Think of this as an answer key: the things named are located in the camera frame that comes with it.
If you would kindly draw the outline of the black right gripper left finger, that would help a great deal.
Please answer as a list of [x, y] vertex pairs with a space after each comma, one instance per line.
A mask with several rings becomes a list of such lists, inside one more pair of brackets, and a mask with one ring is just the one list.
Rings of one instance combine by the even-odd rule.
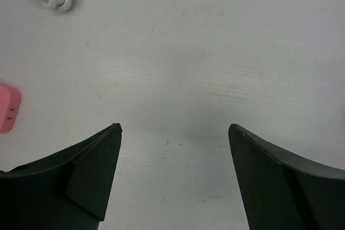
[[114, 123], [90, 138], [1, 171], [1, 229], [98, 229], [120, 153]]

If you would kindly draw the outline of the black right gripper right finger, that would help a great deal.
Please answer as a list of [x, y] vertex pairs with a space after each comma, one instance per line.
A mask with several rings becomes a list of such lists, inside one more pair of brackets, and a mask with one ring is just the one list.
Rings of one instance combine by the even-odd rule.
[[344, 229], [344, 170], [237, 124], [229, 127], [229, 142], [250, 229]]

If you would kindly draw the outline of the pink square plug adapter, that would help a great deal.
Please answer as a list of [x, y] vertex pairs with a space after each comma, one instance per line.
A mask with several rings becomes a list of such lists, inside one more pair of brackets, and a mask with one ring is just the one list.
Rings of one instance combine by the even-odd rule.
[[13, 86], [1, 82], [1, 134], [12, 130], [22, 100], [21, 92]]

